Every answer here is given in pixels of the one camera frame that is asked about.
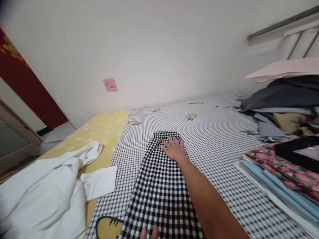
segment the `bed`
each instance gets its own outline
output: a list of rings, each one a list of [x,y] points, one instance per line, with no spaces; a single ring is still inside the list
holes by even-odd
[[[216,187],[251,238],[309,238],[235,167],[244,152],[263,145],[257,139],[256,120],[233,107],[237,99],[234,95],[214,94],[99,114],[43,155],[41,158],[56,157],[98,140],[104,144],[102,153],[78,175],[118,166],[115,191],[86,204],[87,230],[82,236],[121,238],[131,230],[128,225],[138,224],[127,210],[134,204],[131,195],[136,190],[146,147],[155,132],[172,130],[184,139],[190,160]],[[161,225],[162,219],[156,220]],[[152,225],[144,224],[151,230]],[[129,237],[135,237],[140,226]]]

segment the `hand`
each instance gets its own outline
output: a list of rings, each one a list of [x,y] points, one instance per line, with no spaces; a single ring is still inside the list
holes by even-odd
[[[147,234],[147,230],[145,227],[143,227],[140,239],[146,239],[146,234]],[[159,238],[159,228],[157,225],[154,225],[152,239],[158,239],[158,238]]]
[[[168,137],[169,143],[166,143],[164,140],[162,140],[162,143],[167,147],[165,148],[164,146],[161,146],[160,148],[166,153],[166,155],[175,161],[183,160],[186,157],[185,150],[184,150],[184,141],[182,140],[180,142],[180,146],[178,145],[178,140],[177,138],[175,139],[175,143],[171,139],[171,137]]]

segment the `yellow mattress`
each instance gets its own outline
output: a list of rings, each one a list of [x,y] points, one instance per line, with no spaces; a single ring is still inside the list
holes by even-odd
[[[59,157],[66,152],[78,150],[89,142],[97,140],[104,144],[101,154],[91,164],[80,169],[78,177],[82,173],[91,173],[97,169],[109,167],[128,114],[129,111],[113,111],[94,116],[87,124],[83,125],[39,159]],[[93,199],[85,204],[86,226],[90,222],[96,201],[97,199]],[[121,227],[118,226],[115,229],[116,231],[120,231]],[[100,239],[106,238],[105,233],[109,234],[110,232],[111,231],[104,232],[103,230],[102,234],[104,234],[104,236],[100,237]]]

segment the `red door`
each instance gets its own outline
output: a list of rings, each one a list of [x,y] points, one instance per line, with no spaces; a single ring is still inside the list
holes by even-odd
[[[0,76],[51,130],[68,121],[1,29]]]

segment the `white folded cloth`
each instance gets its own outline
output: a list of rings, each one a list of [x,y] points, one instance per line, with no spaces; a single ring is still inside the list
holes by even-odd
[[[86,229],[85,202],[94,198],[91,195],[114,191],[116,168],[108,169],[111,179],[98,170],[84,174],[91,178],[86,187],[86,181],[77,180],[78,170],[93,162],[102,147],[94,141],[60,157],[38,160],[0,185],[0,223],[8,238],[77,238]]]

